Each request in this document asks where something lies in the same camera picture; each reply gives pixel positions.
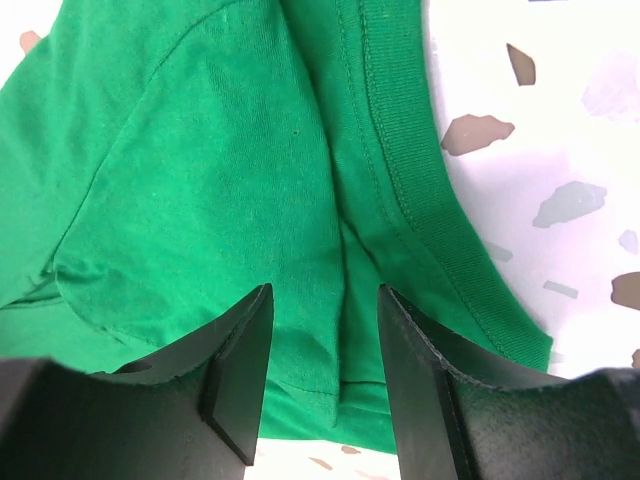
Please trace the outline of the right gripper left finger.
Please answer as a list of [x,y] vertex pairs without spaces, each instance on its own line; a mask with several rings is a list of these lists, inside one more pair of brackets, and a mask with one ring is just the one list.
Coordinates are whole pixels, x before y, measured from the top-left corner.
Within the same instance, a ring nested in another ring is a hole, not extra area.
[[114,373],[1,364],[5,479],[240,479],[255,458],[273,290]]

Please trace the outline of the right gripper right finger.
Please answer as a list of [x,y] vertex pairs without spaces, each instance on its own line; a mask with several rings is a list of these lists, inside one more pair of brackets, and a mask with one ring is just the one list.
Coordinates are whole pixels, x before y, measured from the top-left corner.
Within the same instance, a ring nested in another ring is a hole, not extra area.
[[378,325],[405,479],[635,479],[639,374],[574,380],[495,355],[389,286]]

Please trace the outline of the green polo shirt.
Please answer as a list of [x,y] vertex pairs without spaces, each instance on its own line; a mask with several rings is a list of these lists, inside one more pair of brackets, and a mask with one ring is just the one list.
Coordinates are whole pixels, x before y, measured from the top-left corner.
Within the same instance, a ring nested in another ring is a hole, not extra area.
[[418,1],[66,1],[1,91],[1,353],[112,371],[274,290],[260,433],[393,452],[389,284],[536,370],[460,207]]

